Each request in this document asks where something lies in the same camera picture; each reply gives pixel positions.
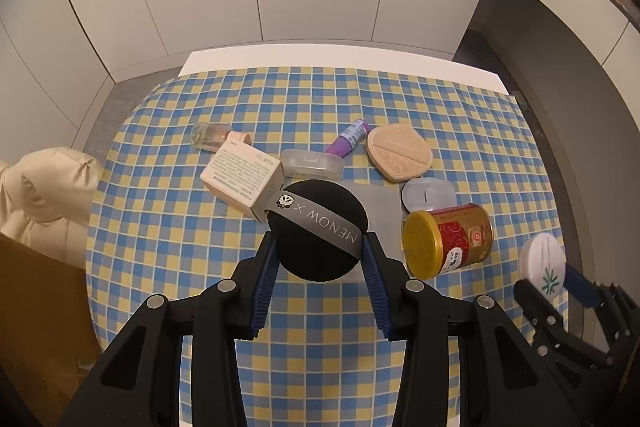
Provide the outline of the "white round compact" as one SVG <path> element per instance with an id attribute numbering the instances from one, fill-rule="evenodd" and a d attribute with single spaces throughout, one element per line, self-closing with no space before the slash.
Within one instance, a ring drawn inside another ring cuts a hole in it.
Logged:
<path id="1" fill-rule="evenodd" d="M 562 246 L 550 233 L 527 239 L 518 253 L 518 271 L 552 303 L 562 293 L 565 281 L 566 256 Z"/>

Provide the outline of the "red gold tin can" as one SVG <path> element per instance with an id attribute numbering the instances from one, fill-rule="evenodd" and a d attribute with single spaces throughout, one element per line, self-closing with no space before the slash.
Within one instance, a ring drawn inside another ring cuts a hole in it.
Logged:
<path id="1" fill-rule="evenodd" d="M 405 220 L 401 239 L 411 274 L 428 280 L 484 261 L 492 228 L 486 210 L 475 204 L 419 210 Z"/>

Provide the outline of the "frosted square plastic case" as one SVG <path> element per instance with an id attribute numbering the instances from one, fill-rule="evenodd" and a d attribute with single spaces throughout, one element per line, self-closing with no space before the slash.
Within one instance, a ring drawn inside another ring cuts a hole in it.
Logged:
<path id="1" fill-rule="evenodd" d="M 369 231 L 378 236 L 387 258 L 405 262 L 401 246 L 402 207 L 397 188 L 341 181 L 366 210 Z"/>

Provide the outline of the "black powder puff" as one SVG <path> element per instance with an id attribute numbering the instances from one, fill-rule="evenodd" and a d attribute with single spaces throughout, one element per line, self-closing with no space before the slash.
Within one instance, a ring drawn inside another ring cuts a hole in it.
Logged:
<path id="1" fill-rule="evenodd" d="M 304 180 L 277 191 L 266 207 L 280 265 L 296 277 L 329 282 L 360 262 L 368 216 L 340 184 Z"/>

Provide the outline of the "beige square carton box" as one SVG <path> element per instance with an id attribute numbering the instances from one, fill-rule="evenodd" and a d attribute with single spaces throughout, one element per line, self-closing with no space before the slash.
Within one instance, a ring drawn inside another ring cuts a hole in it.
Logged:
<path id="1" fill-rule="evenodd" d="M 258 222 L 267 220 L 269 199 L 284 185 L 281 161 L 229 138 L 200 174 L 208 191 Z"/>

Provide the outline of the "blue yellow checkered tablecloth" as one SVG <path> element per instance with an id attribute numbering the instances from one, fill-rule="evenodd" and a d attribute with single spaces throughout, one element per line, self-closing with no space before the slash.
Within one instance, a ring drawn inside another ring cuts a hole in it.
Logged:
<path id="1" fill-rule="evenodd" d="M 357 144 L 338 181 L 300 176 L 266 221 L 229 206 L 203 183 L 210 155 L 200 124 L 250 134 L 257 150 L 310 157 L 357 119 L 400 124 L 433 153 L 428 175 L 460 205 L 488 214 L 491 251 L 433 281 L 436 291 L 487 294 L 525 336 L 515 302 L 518 248 L 560 233 L 533 133 L 513 98 L 446 80 L 358 68 L 276 66 L 183 74 L 126 110 L 94 194 L 86 270 L 91 317 L 110 343 L 146 297 L 182 299 L 230 277 L 268 231 L 282 246 L 266 323 L 236 345 L 252 426 L 387 426 L 405 346 L 375 324 L 352 231 L 374 232 L 401 254 L 400 188 Z"/>

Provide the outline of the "peach teardrop sponge case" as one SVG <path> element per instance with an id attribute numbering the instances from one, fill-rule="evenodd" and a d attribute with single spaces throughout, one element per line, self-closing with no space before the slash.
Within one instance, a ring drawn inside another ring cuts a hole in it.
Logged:
<path id="1" fill-rule="evenodd" d="M 370 131 L 367 153 L 382 176 L 399 183 L 419 178 L 433 164 L 434 156 L 425 139 L 410 124 L 386 124 Z"/>

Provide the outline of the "small clear oblong case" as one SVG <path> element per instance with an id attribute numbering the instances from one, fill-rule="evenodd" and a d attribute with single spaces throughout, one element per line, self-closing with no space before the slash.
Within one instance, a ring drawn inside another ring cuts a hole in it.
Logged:
<path id="1" fill-rule="evenodd" d="M 281 153 L 280 161 L 287 178 L 340 181 L 344 171 L 341 157 L 313 150 L 290 148 Z"/>

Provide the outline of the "purple tube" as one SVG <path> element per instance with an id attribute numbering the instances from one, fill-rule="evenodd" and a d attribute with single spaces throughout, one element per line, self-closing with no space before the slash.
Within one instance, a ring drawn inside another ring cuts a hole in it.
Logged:
<path id="1" fill-rule="evenodd" d="M 344 158 L 367 138 L 370 131 L 370 124 L 367 124 L 363 119 L 357 119 L 337 135 L 332 144 L 326 148 L 326 153 Z"/>

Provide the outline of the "small clear glass bottle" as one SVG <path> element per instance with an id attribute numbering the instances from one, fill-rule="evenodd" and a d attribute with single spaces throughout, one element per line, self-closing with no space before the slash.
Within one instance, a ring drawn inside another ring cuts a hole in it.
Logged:
<path id="1" fill-rule="evenodd" d="M 191 131 L 191 144 L 200 150 L 208 150 L 212 153 L 217 152 L 227 139 L 252 144 L 248 133 L 234 131 L 223 124 L 196 124 Z"/>

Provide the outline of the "brown cardboard box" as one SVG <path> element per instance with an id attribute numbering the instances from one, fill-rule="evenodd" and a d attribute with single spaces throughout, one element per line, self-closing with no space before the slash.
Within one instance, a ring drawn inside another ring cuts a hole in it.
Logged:
<path id="1" fill-rule="evenodd" d="M 101 354 L 85 272 L 1 237 L 1 373 L 55 426 Z"/>

